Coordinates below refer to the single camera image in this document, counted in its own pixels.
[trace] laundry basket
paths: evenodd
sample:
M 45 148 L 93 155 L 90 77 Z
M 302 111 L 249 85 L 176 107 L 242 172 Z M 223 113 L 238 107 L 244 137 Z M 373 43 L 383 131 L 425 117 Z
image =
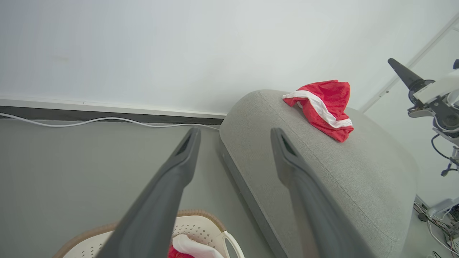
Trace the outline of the laundry basket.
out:
M 112 232 L 117 223 L 89 230 L 67 242 L 53 258 L 93 258 Z M 182 210 L 175 219 L 172 237 L 185 234 L 191 240 L 215 248 L 225 258 L 230 258 L 225 241 L 234 248 L 238 258 L 244 258 L 239 244 L 226 231 L 223 223 L 214 215 L 203 210 Z

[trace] floor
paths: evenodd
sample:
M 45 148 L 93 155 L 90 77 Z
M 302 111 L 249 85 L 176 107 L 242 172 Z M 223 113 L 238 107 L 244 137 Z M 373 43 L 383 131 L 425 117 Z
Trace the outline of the floor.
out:
M 187 130 L 130 123 L 46 128 L 0 119 L 0 257 L 49 258 L 74 236 L 118 221 Z M 217 131 L 202 129 L 180 209 L 216 215 L 245 257 L 273 258 L 222 164 L 218 140 Z M 451 257 L 413 214 L 401 257 L 425 258 L 432 250 Z

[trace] red cloth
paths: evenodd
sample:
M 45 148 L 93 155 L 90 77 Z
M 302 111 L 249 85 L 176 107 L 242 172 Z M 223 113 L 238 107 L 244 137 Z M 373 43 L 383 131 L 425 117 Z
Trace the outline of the red cloth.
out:
M 282 98 L 291 107 L 299 102 L 311 125 L 344 142 L 354 130 L 351 119 L 344 113 L 350 92 L 349 83 L 332 80 L 305 85 Z
M 173 246 L 170 246 L 168 258 L 194 258 L 194 257 L 186 253 L 178 252 Z

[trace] white cloth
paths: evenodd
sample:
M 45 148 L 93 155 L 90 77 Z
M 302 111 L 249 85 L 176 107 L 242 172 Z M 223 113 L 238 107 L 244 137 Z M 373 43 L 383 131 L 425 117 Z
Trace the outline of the white cloth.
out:
M 195 242 L 184 234 L 175 236 L 172 239 L 172 246 L 177 251 L 189 254 L 194 258 L 223 258 L 215 248 Z

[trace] gray sofa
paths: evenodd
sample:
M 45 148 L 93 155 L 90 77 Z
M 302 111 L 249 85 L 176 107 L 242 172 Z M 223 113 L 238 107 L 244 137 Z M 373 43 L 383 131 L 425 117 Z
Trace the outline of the gray sofa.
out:
M 380 258 L 398 257 L 416 194 L 409 153 L 361 112 L 346 109 L 355 130 L 339 143 L 311 126 L 277 90 L 244 96 L 220 127 L 221 153 L 263 235 L 278 258 L 298 258 L 289 193 L 277 178 L 270 129 L 282 128 L 344 213 Z

